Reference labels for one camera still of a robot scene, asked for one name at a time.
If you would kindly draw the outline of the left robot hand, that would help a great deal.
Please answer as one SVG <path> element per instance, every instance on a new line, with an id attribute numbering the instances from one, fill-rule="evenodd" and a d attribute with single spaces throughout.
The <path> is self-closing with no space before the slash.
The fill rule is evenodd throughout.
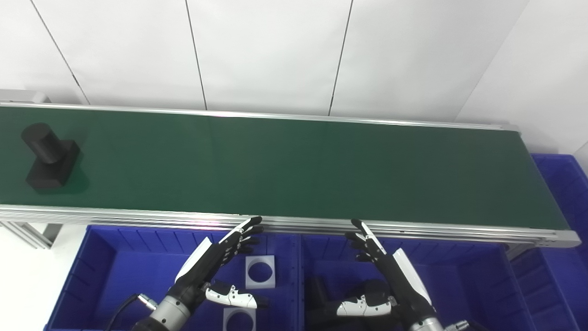
<path id="1" fill-rule="evenodd" d="M 204 300 L 234 307 L 266 308 L 269 305 L 266 297 L 240 292 L 235 285 L 222 281 L 213 282 L 221 267 L 237 254 L 250 253 L 252 245 L 259 243 L 255 235 L 263 231 L 261 222 L 261 216 L 249 218 L 229 231 L 218 243 L 204 239 L 184 263 L 166 296 L 185 306 L 190 314 Z"/>

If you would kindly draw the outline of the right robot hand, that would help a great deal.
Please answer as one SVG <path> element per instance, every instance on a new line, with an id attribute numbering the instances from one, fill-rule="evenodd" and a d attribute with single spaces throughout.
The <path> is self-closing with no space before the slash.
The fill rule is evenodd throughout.
<path id="1" fill-rule="evenodd" d="M 363 294 L 338 303 L 338 317 L 374 318 L 392 316 L 405 331 L 442 331 L 432 300 L 403 249 L 388 253 L 368 225 L 357 219 L 351 224 L 358 233 L 347 232 L 351 247 L 359 250 L 357 261 L 371 262 L 384 277 L 388 290 L 382 295 Z"/>

